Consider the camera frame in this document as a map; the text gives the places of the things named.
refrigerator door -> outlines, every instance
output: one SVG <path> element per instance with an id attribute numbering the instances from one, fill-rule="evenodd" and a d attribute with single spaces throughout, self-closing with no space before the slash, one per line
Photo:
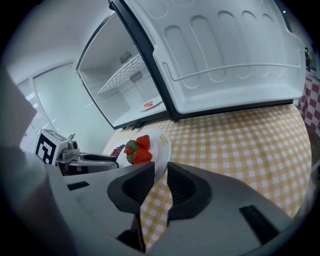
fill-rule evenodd
<path id="1" fill-rule="evenodd" d="M 273 0 L 113 0 L 111 5 L 139 38 L 135 43 L 173 119 L 292 103 L 303 93 L 303 44 Z M 135 34 L 133 27 L 144 31 Z M 144 44 L 152 47 L 143 49 Z"/>

doorway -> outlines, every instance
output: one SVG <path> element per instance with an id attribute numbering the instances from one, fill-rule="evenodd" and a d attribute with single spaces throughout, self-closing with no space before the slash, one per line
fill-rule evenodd
<path id="1" fill-rule="evenodd" d="M 75 134 L 81 152 L 102 154 L 115 131 L 91 100 L 74 63 L 35 76 L 33 84 L 57 133 L 65 138 Z"/>

table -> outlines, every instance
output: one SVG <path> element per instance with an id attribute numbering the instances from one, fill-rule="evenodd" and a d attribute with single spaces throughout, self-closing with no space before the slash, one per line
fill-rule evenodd
<path id="1" fill-rule="evenodd" d="M 320 81 L 306 77 L 302 97 L 298 102 L 304 122 L 320 137 Z"/>
<path id="2" fill-rule="evenodd" d="M 182 119 L 155 121 L 139 130 L 117 130 L 103 153 L 123 139 L 152 128 L 171 140 L 171 162 L 199 167 L 239 179 L 295 216 L 308 188 L 311 148 L 298 109 L 279 105 Z M 146 250 L 167 226 L 172 196 L 167 172 L 140 208 Z"/>

